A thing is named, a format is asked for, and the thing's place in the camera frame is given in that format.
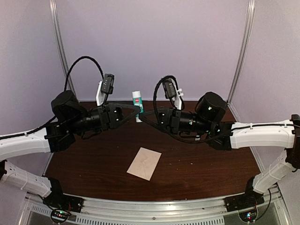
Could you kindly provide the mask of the green white glue stick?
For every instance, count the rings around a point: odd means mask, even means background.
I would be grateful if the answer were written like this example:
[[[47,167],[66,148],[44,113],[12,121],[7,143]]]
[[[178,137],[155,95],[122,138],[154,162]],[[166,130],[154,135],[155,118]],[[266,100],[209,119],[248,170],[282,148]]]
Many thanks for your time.
[[[144,112],[144,110],[143,110],[143,101],[142,101],[142,96],[141,96],[140,91],[133,91],[132,92],[132,97],[133,97],[134,106],[138,106],[140,108],[139,114],[136,115],[136,117],[135,117],[136,122],[140,123],[142,121],[140,120],[139,115]]]

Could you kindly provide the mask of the beige envelope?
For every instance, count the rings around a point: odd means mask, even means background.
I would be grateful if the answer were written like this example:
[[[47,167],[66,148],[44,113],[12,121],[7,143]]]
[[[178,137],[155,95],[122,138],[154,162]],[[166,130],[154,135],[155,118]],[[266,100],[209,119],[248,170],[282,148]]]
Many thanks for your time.
[[[161,154],[160,152],[141,147],[128,168],[127,173],[150,181]]]

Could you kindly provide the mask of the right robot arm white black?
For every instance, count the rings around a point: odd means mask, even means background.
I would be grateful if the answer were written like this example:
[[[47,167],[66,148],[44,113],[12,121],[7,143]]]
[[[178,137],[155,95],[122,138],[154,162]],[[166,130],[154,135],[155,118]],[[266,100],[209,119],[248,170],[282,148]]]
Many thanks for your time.
[[[199,143],[207,143],[215,150],[244,147],[283,147],[284,151],[262,173],[248,181],[240,203],[250,207],[268,188],[290,172],[300,168],[300,117],[274,123],[223,122],[227,103],[216,93],[207,92],[197,102],[195,112],[177,108],[155,107],[139,115],[140,120],[185,143],[194,143],[190,136],[204,135]]]

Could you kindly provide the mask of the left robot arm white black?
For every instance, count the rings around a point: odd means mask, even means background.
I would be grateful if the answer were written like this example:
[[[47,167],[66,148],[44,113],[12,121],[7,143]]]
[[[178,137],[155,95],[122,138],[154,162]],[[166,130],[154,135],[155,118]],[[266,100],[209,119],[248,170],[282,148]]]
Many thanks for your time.
[[[110,102],[91,110],[83,107],[71,90],[60,93],[51,102],[57,122],[0,138],[0,181],[49,198],[57,208],[67,204],[57,179],[34,175],[11,162],[9,158],[31,153],[54,153],[68,149],[75,136],[92,131],[95,135],[120,127],[135,117],[140,108],[134,105]]]

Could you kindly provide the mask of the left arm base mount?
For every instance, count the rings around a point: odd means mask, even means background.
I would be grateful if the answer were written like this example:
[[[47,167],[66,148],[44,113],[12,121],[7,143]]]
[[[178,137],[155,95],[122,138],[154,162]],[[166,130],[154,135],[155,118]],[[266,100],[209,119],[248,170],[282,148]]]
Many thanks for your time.
[[[66,222],[72,216],[72,212],[80,213],[84,201],[83,198],[70,195],[58,196],[57,199],[53,196],[39,197],[50,209],[50,219],[55,224]]]

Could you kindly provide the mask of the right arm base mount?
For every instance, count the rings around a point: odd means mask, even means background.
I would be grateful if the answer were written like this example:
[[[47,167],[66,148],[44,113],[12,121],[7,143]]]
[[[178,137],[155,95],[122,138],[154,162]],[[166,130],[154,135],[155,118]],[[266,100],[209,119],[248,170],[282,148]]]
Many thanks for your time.
[[[258,219],[259,204],[264,203],[262,194],[240,194],[225,198],[227,212],[237,211],[242,222],[250,224]]]

